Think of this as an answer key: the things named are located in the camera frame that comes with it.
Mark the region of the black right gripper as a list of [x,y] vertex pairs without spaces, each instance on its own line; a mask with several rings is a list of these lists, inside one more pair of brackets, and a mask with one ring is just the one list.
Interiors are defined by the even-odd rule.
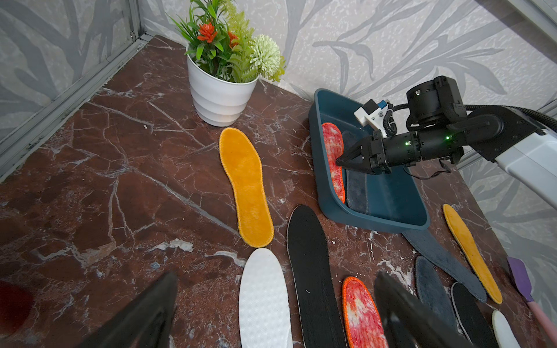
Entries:
[[336,165],[373,175],[424,160],[448,158],[455,164],[464,154],[463,146],[464,133],[446,128],[412,131],[387,139],[372,140],[367,136],[346,149],[336,159]]

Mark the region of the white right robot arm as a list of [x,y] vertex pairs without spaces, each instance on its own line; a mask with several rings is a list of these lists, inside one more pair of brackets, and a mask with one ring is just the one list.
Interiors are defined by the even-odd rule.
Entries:
[[444,75],[411,88],[406,98],[387,109],[409,110],[407,132],[377,126],[336,164],[371,175],[425,160],[456,165],[469,146],[556,206],[556,119],[521,107],[464,104],[456,80]]

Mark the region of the red orange-edged insole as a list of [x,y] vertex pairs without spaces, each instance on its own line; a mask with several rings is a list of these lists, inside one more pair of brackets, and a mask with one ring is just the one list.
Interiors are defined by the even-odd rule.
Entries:
[[377,306],[360,279],[343,281],[342,306],[349,347],[388,347]]
[[327,160],[329,163],[331,182],[337,198],[342,203],[345,203],[346,194],[342,167],[336,163],[337,158],[343,155],[344,152],[342,133],[333,123],[323,123],[321,128],[323,132],[323,145],[326,149]]

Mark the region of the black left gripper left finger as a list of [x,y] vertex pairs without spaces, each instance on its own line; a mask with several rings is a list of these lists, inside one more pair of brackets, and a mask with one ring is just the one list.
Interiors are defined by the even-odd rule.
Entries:
[[166,272],[79,347],[169,347],[178,276]]

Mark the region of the dark grey fuzzy insole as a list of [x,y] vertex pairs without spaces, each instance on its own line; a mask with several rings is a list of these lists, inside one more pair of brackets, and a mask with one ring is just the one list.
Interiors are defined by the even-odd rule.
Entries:
[[358,171],[346,170],[346,204],[358,213],[368,214],[367,176]]

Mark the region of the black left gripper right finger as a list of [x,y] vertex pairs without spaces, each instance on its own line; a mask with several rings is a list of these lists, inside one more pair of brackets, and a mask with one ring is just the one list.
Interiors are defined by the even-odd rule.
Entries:
[[389,347],[473,346],[385,272],[377,274],[374,294]]

